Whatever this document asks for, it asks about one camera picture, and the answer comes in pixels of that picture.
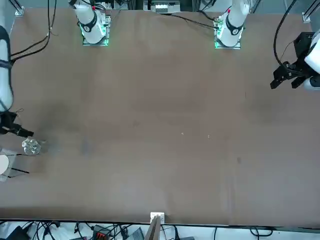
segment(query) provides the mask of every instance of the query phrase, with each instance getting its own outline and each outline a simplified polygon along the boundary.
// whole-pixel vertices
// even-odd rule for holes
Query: wire
[[[283,51],[283,53],[282,53],[282,55],[281,55],[281,57],[280,57],[280,61],[281,61],[282,57],[284,56],[284,54],[285,54],[287,48],[289,47],[289,45],[292,44],[294,41],[295,41],[295,40],[289,42],[288,45],[285,47],[285,49],[284,49],[284,51]]]
[[[161,228],[162,228],[162,231],[163,231],[163,234],[164,234],[164,238],[165,238],[165,240],[167,240],[167,235],[166,235],[166,231],[164,229],[164,226],[161,225]]]
[[[45,238],[46,238],[46,235],[49,233],[49,235],[50,235],[50,237],[51,237],[51,239],[52,240],[56,240],[55,238],[54,238],[54,236],[52,235],[52,233],[51,233],[51,230],[50,230],[50,225],[52,225],[53,223],[52,222],[50,222],[50,223],[41,223],[42,224],[42,226],[44,227],[44,232],[43,232],[43,236],[42,236],[42,240],[45,240]]]
[[[175,232],[175,234],[174,234],[174,240],[180,240],[177,227],[176,227],[175,225],[173,225],[173,227],[174,227],[174,232]]]
[[[54,1],[54,10],[53,10],[53,16],[52,16],[52,24],[51,24],[51,27],[50,27],[50,29],[49,29],[49,32],[51,32],[51,29],[52,29],[52,27],[54,26],[54,23],[55,23],[56,10],[57,10],[57,0]],[[49,35],[48,35],[48,33],[47,33],[47,35],[46,35],[43,39],[41,39],[40,41],[35,42],[34,44],[30,45],[29,47],[27,47],[27,48],[24,49],[24,50],[21,50],[21,51],[18,51],[18,52],[16,52],[16,53],[11,54],[11,57],[13,57],[13,56],[15,56],[15,55],[22,54],[22,53],[28,51],[29,49],[35,47],[36,45],[43,43],[48,37],[49,37]]]
[[[212,3],[211,7],[213,7],[213,6],[215,5],[216,1],[217,1],[217,0],[211,0],[211,1],[209,1],[209,2],[204,6],[204,8],[202,8],[201,11],[205,10],[211,3]]]
[[[198,21],[195,21],[195,20],[191,20],[189,18],[185,18],[183,16],[179,16],[179,15],[171,15],[172,17],[177,17],[177,18],[180,18],[180,19],[184,19],[186,21],[189,21],[189,22],[192,22],[194,24],[198,24],[198,25],[201,25],[201,26],[204,26],[204,27],[207,27],[207,28],[211,28],[211,29],[219,29],[217,26],[210,26],[210,25],[207,25],[207,24],[204,24],[204,23],[201,23],[201,22],[198,22]]]
[[[199,10],[199,13],[202,13],[207,19],[214,21],[216,18],[215,17],[210,17],[208,14],[206,14],[203,10]]]
[[[258,229],[257,229],[257,227],[255,227],[255,226],[251,226],[251,227],[249,228],[249,230],[250,230],[250,233],[251,233],[253,236],[257,237],[258,240],[259,240],[260,237],[270,237],[270,236],[274,233],[274,230],[273,230],[273,229],[268,229],[268,230],[270,231],[270,233],[268,233],[268,234],[260,234],[259,231],[258,231]]]
[[[90,226],[87,222],[84,222],[92,231],[95,229],[94,226]]]
[[[232,5],[230,7],[228,7],[224,13],[228,12],[228,10],[232,7]]]
[[[214,230],[213,240],[216,240],[217,229],[218,229],[218,228],[216,227],[215,230]]]
[[[292,70],[292,69],[289,69],[287,68],[281,61],[280,59],[278,58],[278,54],[277,54],[277,38],[278,38],[278,33],[279,33],[279,30],[282,26],[282,24],[284,23],[289,11],[291,10],[291,8],[294,6],[294,4],[296,3],[297,0],[293,0],[292,3],[290,4],[290,6],[288,7],[288,9],[285,11],[278,27],[276,28],[276,31],[275,31],[275,35],[274,35],[274,40],[273,40],[273,53],[274,53],[274,57],[276,59],[276,61],[279,63],[280,66],[282,66],[284,69],[287,70],[287,72],[289,73],[295,73],[295,74],[300,74],[301,72],[300,71],[295,71],[295,70]]]
[[[50,0],[47,0],[47,19],[48,19],[48,33],[47,33],[47,38],[46,38],[46,42],[44,44],[44,46],[42,46],[40,49],[26,53],[24,55],[18,56],[14,59],[11,60],[11,64],[14,64],[17,60],[37,54],[39,52],[41,52],[42,50],[44,50],[48,44],[49,44],[49,40],[50,40],[50,34],[51,34],[51,29],[53,27],[53,23],[55,21],[56,18],[56,9],[57,9],[57,0],[54,1],[54,11],[53,11],[53,16],[52,16],[52,25],[50,23]]]
[[[33,48],[34,46],[43,43],[43,42],[47,39],[47,37],[48,37],[48,36],[45,36],[42,40],[35,42],[34,44],[28,46],[28,47],[27,47],[26,49],[24,49],[24,50],[21,50],[21,51],[18,51],[18,52],[15,52],[15,53],[11,54],[11,57],[13,57],[13,56],[15,56],[15,55],[18,55],[18,54],[22,54],[22,53],[28,51],[29,49]]]
[[[113,229],[111,229],[111,230],[109,231],[109,232],[111,233],[111,232],[114,230],[114,226],[106,226],[106,227],[104,227],[104,228],[101,228],[99,231],[96,232],[96,234],[103,233],[103,232],[102,232],[103,230],[106,230],[106,229],[112,228],[112,227],[113,227]]]
[[[84,2],[85,4],[89,4],[89,5],[93,6],[93,4],[91,2],[87,2],[85,0],[82,0],[82,2]]]
[[[112,21],[113,20],[115,20],[115,18],[119,15],[119,13],[122,11],[122,9],[120,9],[117,13],[116,13],[116,15],[111,19],[111,23],[112,23]]]
[[[79,229],[79,222],[76,222],[76,223],[75,223],[74,228],[76,228],[76,229],[77,229],[77,232],[79,233],[80,238],[81,238],[81,239],[84,239],[84,237],[81,235],[81,232],[80,232],[80,229]]]
[[[100,10],[105,10],[105,11],[107,10],[107,9],[105,8],[105,6],[103,6],[103,5],[100,4],[100,3],[96,3],[94,6],[100,8]]]
[[[133,224],[129,224],[128,226],[125,226],[123,229],[127,229],[128,227],[132,226]],[[115,240],[116,236],[118,236],[121,233],[121,231],[119,231],[116,235],[114,235],[112,238],[110,238],[110,240]]]
[[[34,221],[28,221],[27,223],[25,223],[21,228],[23,229],[27,224],[33,223]]]

